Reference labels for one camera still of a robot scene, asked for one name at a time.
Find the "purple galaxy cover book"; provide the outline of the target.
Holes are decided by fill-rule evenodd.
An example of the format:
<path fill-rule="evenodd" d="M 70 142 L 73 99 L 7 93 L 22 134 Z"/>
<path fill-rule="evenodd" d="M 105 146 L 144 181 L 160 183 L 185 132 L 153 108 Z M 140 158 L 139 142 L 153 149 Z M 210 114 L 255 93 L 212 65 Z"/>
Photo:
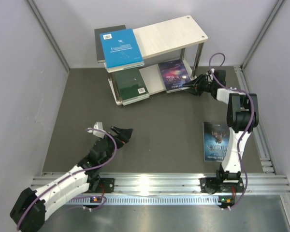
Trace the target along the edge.
<path fill-rule="evenodd" d="M 158 67 L 167 93 L 187 89 L 184 84 L 191 78 L 181 59 L 159 63 Z"/>

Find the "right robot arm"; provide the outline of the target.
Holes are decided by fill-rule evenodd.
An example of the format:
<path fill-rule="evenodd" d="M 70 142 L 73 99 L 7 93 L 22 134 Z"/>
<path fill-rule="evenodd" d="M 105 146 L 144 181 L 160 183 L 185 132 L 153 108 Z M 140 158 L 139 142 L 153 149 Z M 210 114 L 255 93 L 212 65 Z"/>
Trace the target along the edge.
<path fill-rule="evenodd" d="M 194 95 L 200 96 L 207 92 L 215 100 L 227 104 L 226 122 L 230 138 L 226 157 L 216 174 L 216 187 L 226 192 L 241 180 L 246 142 L 259 123 L 257 95 L 227 88 L 225 70 L 210 69 L 183 86 Z"/>

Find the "black glossy book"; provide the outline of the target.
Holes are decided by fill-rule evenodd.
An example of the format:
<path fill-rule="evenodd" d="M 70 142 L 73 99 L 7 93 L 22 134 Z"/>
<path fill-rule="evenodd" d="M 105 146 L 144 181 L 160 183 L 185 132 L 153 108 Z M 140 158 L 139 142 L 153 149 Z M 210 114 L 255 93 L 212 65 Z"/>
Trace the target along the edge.
<path fill-rule="evenodd" d="M 125 28 L 126 28 L 125 25 L 118 25 L 118 26 L 94 29 L 95 46 L 96 46 L 96 58 L 97 58 L 97 62 L 98 63 L 103 63 L 104 62 L 104 53 L 103 53 L 103 48 L 102 48 L 100 34 L 107 33 L 107 32 L 112 32 L 112 31 L 123 30 Z"/>

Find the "bright blue book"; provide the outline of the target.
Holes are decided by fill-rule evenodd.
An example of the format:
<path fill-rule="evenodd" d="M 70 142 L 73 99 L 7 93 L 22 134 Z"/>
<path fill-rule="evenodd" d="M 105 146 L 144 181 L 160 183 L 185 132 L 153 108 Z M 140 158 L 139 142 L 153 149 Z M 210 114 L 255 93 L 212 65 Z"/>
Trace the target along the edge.
<path fill-rule="evenodd" d="M 123 29 L 100 35 L 104 66 L 108 73 L 143 66 L 144 60 L 133 29 Z"/>

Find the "dark blue Wuthering Heights book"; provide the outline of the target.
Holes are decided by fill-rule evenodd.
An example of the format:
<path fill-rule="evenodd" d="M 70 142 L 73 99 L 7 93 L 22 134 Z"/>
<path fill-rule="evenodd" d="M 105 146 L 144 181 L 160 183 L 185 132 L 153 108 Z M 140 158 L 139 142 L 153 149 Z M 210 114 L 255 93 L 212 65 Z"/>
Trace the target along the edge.
<path fill-rule="evenodd" d="M 203 123 L 204 161 L 222 162 L 226 156 L 230 131 L 226 123 Z"/>

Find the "dark green book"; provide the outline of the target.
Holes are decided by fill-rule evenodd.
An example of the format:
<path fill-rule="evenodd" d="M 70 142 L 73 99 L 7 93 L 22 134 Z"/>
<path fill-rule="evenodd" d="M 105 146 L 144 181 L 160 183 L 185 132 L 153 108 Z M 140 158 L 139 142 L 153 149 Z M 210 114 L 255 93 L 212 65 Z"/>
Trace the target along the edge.
<path fill-rule="evenodd" d="M 115 72 L 115 80 L 123 101 L 149 97 L 149 92 L 138 68 Z"/>

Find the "pale grey-green book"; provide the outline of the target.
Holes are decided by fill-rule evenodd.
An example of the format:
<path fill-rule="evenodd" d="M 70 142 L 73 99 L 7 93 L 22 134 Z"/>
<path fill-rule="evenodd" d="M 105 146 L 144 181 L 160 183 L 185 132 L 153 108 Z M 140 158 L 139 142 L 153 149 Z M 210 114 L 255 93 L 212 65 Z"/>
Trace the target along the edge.
<path fill-rule="evenodd" d="M 140 95 L 140 96 L 135 97 L 135 98 L 124 100 L 124 101 L 122 101 L 122 103 L 125 106 L 125 105 L 129 105 L 129 104 L 132 104 L 132 103 L 135 103 L 135 102 L 139 102 L 139 101 L 145 100 L 145 99 L 147 99 L 149 97 L 150 97 L 149 94 L 144 94 L 144 95 Z"/>

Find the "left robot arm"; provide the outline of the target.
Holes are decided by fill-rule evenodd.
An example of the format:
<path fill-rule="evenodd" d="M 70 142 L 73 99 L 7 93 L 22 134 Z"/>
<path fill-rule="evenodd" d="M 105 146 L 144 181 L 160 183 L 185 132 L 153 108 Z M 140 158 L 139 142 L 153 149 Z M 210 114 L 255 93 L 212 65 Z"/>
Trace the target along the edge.
<path fill-rule="evenodd" d="M 110 163 L 117 151 L 130 141 L 133 129 L 111 127 L 111 133 L 97 122 L 86 132 L 98 139 L 89 153 L 68 172 L 37 189 L 26 188 L 17 198 L 10 218 L 17 231 L 37 232 L 49 217 L 68 201 L 99 188 L 99 170 Z"/>

